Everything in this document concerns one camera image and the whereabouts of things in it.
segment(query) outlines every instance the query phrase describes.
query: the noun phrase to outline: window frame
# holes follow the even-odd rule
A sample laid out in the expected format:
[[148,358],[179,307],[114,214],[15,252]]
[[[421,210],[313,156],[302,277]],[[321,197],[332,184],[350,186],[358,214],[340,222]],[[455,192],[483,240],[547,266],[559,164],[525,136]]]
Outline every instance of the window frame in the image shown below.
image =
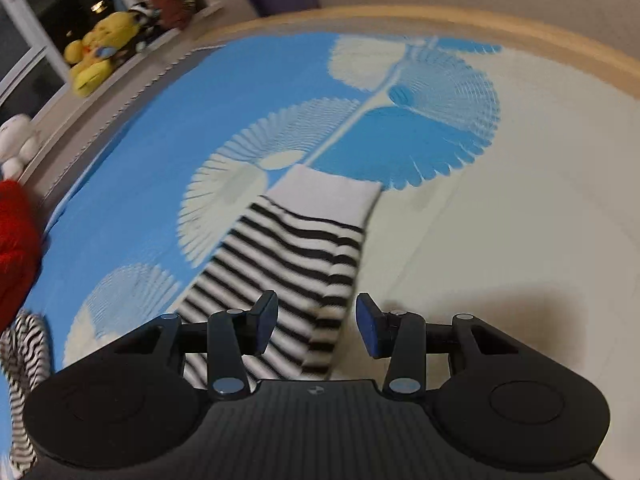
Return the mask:
[[13,68],[0,80],[0,106],[2,106],[11,92],[22,82],[24,77],[43,59],[47,60],[63,81],[63,85],[58,92],[40,109],[35,117],[31,118],[32,120],[38,120],[68,91],[69,66],[49,39],[26,0],[0,0],[0,4],[12,20],[15,28],[24,38],[24,41],[30,47]]

